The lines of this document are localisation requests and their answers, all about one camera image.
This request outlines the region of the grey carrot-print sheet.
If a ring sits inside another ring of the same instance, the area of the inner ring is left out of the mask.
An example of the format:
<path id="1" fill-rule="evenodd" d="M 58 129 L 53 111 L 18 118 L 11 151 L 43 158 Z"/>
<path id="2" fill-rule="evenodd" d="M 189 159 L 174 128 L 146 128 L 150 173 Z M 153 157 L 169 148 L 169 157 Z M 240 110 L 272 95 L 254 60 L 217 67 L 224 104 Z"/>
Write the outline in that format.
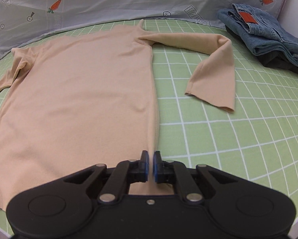
<path id="1" fill-rule="evenodd" d="M 216 13 L 233 3 L 277 17 L 285 0 L 0 0 L 0 59 L 53 33 L 101 23 L 171 18 L 222 27 Z"/>

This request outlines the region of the beige long-sleeve shirt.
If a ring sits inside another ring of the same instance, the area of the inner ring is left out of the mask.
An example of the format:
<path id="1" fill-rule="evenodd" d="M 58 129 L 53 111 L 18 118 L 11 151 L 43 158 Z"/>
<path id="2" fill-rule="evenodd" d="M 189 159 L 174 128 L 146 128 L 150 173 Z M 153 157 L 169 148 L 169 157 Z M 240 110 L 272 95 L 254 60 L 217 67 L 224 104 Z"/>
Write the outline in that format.
<path id="1" fill-rule="evenodd" d="M 206 54 L 185 92 L 234 111 L 233 47 L 223 35 L 156 33 L 139 23 L 14 48 L 0 78 L 1 209 L 27 189 L 156 150 L 156 43 Z"/>

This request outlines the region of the folded black garment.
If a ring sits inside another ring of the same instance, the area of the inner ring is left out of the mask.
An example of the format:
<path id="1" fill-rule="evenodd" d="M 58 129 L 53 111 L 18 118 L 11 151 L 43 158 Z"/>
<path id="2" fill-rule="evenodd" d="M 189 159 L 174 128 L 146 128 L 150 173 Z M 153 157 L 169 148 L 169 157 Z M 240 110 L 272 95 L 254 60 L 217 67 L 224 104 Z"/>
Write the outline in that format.
<path id="1" fill-rule="evenodd" d="M 286 48 L 277 40 L 267 39 L 263 36 L 250 35 L 246 31 L 236 34 L 228 26 L 226 30 L 233 37 L 243 41 L 252 55 L 266 68 L 289 70 L 298 74 L 298 65 L 285 55 Z"/>

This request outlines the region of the folded blue jeans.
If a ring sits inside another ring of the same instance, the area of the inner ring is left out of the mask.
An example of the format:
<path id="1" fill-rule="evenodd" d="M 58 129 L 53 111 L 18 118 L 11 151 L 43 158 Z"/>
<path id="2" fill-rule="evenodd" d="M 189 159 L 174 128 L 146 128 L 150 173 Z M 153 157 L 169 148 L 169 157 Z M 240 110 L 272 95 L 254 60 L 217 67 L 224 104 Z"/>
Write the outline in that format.
<path id="1" fill-rule="evenodd" d="M 244 30 L 250 35 L 281 42 L 287 58 L 298 65 L 298 38 L 283 29 L 269 13 L 247 4 L 233 3 L 231 9 L 218 10 L 217 17 L 236 34 Z"/>

